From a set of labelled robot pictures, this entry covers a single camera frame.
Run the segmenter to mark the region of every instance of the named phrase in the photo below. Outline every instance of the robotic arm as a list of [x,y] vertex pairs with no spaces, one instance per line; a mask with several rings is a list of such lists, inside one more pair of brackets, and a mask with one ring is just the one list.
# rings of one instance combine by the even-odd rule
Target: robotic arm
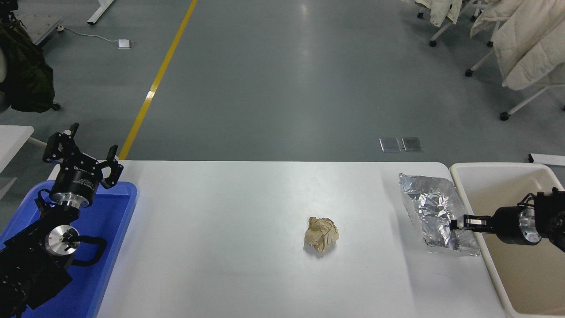
[[465,214],[462,220],[451,221],[451,229],[493,233],[508,244],[536,245],[547,238],[565,252],[565,191],[528,194],[515,207],[499,208],[493,216]]
[[[60,172],[51,190],[38,193],[39,219],[5,241],[6,248],[0,251],[1,318],[21,317],[26,306],[35,309],[55,297],[72,281],[70,265],[95,264],[106,248],[104,239],[80,235],[70,224],[79,218],[80,208],[92,205],[99,184],[116,185],[123,166],[115,158],[117,145],[110,147],[103,162],[80,152],[73,139],[78,127],[75,123],[49,138],[43,161],[60,164]],[[110,173],[104,177],[106,167]],[[46,202],[42,192],[53,202]],[[81,242],[98,245],[91,260],[74,259]]]

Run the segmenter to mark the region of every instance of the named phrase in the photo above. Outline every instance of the blue tray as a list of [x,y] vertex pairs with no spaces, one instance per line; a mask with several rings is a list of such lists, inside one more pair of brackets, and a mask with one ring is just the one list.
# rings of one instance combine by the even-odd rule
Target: blue tray
[[[51,189],[53,181],[42,182],[33,187],[0,235],[0,248],[6,240],[39,218],[34,199],[40,189]],[[81,235],[104,238],[108,245],[102,258],[89,267],[71,266],[68,270],[73,281],[55,298],[35,310],[28,308],[23,318],[94,318],[106,291],[114,262],[128,228],[136,205],[137,189],[129,182],[118,182],[115,187],[96,192],[92,206],[80,209],[80,217],[72,223]],[[89,260],[96,251],[95,245],[81,244],[75,252],[76,259]]]

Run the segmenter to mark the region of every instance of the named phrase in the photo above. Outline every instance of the white cable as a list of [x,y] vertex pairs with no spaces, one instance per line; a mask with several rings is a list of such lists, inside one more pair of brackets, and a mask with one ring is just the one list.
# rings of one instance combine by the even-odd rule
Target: white cable
[[69,30],[69,31],[71,31],[71,32],[73,32],[73,33],[75,33],[75,34],[78,34],[78,35],[84,35],[84,36],[94,36],[94,37],[99,37],[99,38],[101,38],[101,39],[103,39],[103,40],[106,40],[106,41],[108,41],[108,42],[117,42],[117,40],[108,40],[107,38],[105,38],[105,37],[101,37],[100,35],[93,35],[93,34],[84,34],[84,33],[78,33],[78,32],[76,32],[75,30],[73,30],[73,29],[70,29],[70,28],[67,28],[67,27],[65,27],[65,29],[66,29],[66,30]]

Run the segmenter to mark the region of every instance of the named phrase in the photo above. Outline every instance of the silver metal disc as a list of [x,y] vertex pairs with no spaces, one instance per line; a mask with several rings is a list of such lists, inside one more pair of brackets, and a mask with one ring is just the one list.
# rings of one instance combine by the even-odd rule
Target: silver metal disc
[[77,235],[79,234],[79,231],[70,225],[59,225],[52,229],[45,237],[45,249],[47,252],[55,256],[64,256],[74,253],[79,247],[79,242],[63,242],[63,234],[70,229],[74,229]]

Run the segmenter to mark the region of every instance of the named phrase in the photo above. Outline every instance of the yellow floor line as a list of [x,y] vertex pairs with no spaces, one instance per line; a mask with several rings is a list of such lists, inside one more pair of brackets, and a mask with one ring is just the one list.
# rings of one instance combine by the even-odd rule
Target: yellow floor line
[[145,101],[144,101],[143,105],[141,106],[140,112],[137,114],[136,120],[133,122],[132,129],[129,131],[128,137],[125,139],[124,145],[121,147],[120,153],[118,155],[119,160],[125,160],[128,156],[129,150],[132,147],[132,144],[133,144],[134,139],[136,138],[137,132],[139,131],[139,129],[141,127],[141,123],[143,122],[143,119],[145,118],[145,115],[147,114],[147,110],[149,109],[149,106],[151,105],[151,102],[153,101],[153,96],[155,96],[155,92],[159,88],[159,84],[161,83],[161,80],[163,79],[163,75],[165,74],[165,71],[167,70],[167,67],[169,66],[169,62],[171,61],[171,58],[172,58],[173,54],[175,53],[176,47],[179,44],[182,33],[184,32],[184,29],[186,28],[186,24],[188,23],[188,20],[190,19],[190,16],[192,15],[192,11],[194,11],[194,6],[196,5],[197,2],[198,2],[198,0],[192,0],[192,2],[190,3],[190,7],[188,7],[188,11],[186,12],[184,19],[182,20],[182,23],[179,26],[179,30],[177,31],[177,33],[175,35],[175,39],[173,40],[171,47],[169,47],[169,51],[167,52],[167,55],[165,55],[165,59],[163,60],[163,63],[161,64],[161,67],[159,68],[159,71],[157,72],[157,76],[153,80],[153,84],[151,85],[151,89],[149,90],[149,92],[147,93],[147,96],[145,97]]

